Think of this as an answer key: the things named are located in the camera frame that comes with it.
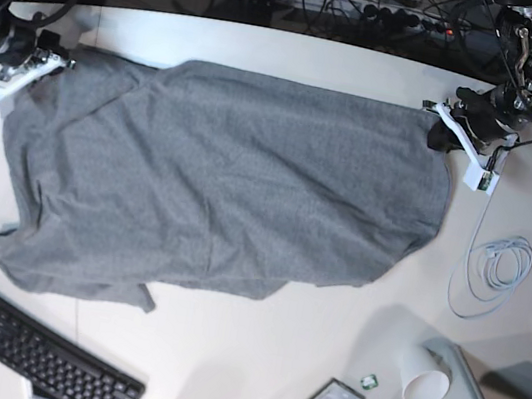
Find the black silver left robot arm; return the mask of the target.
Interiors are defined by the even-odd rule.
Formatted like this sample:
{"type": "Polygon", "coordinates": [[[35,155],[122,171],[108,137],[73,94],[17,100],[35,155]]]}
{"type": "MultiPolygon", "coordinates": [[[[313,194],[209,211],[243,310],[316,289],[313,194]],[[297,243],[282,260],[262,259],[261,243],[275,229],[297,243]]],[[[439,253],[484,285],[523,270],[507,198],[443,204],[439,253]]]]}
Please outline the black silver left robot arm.
{"type": "Polygon", "coordinates": [[[449,18],[467,67],[496,85],[484,93],[458,88],[450,108],[451,119],[465,132],[473,150],[485,156],[498,140],[532,124],[532,0],[462,0],[451,8],[449,18]],[[461,34],[462,17],[477,8],[491,21],[501,75],[487,74],[478,67],[461,34]]]}

